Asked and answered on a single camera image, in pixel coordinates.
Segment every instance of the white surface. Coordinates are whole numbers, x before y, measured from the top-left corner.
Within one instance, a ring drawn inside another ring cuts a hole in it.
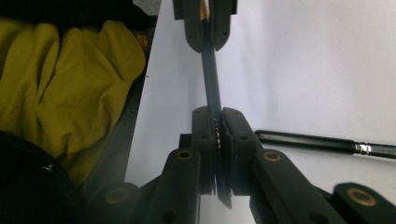
[[[238,1],[231,37],[217,52],[222,106],[253,130],[396,145],[396,2]],[[205,105],[200,54],[188,46],[172,1],[163,1],[126,181],[159,175],[191,111]],[[281,149],[312,184],[372,188],[396,203],[396,162]],[[253,223],[248,198],[230,211],[203,196],[201,223]]]

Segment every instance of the brass insert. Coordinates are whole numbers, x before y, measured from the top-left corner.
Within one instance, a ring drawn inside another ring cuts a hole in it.
[[[192,158],[192,152],[188,150],[182,150],[177,153],[177,159],[181,161],[187,161]]]
[[[352,201],[359,203],[364,206],[375,206],[376,199],[366,191],[358,188],[348,189],[346,191],[347,196],[349,196]]]
[[[262,156],[268,161],[280,161],[280,156],[276,152],[265,152]]]
[[[125,188],[116,188],[111,190],[107,196],[106,201],[109,204],[122,203],[128,198],[128,190]]]

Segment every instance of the black fabric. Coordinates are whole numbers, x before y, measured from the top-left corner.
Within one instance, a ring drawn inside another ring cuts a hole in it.
[[[151,27],[150,17],[132,0],[0,0],[0,15],[59,25],[123,21],[130,29]]]
[[[0,223],[78,223],[76,191],[41,148],[0,131]]]

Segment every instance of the white backdrop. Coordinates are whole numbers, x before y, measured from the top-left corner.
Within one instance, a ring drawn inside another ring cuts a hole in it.
[[[159,175],[191,111],[205,105],[200,54],[163,0],[125,180]],[[264,129],[396,145],[396,2],[238,1],[217,52],[222,106]],[[396,162],[279,148],[312,184],[356,182],[396,203]],[[248,198],[228,210],[202,197],[201,223],[252,223]]]

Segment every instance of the screw hole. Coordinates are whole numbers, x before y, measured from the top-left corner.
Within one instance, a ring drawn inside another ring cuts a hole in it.
[[[184,151],[179,151],[177,153],[177,158],[181,161],[187,161],[192,158],[192,153],[190,151],[184,150]]]
[[[177,214],[174,211],[167,210],[163,212],[162,220],[164,223],[173,223],[177,221]]]
[[[309,219],[311,219],[315,224],[327,224],[329,221],[325,216],[318,212],[309,213]]]
[[[280,161],[279,154],[272,152],[272,151],[265,152],[262,156],[268,161]]]
[[[367,193],[362,189],[352,188],[346,191],[346,194],[355,203],[359,203],[364,206],[375,206],[376,199],[371,194]]]
[[[110,204],[122,203],[127,198],[128,198],[128,190],[125,188],[113,189],[106,196],[106,200]]]

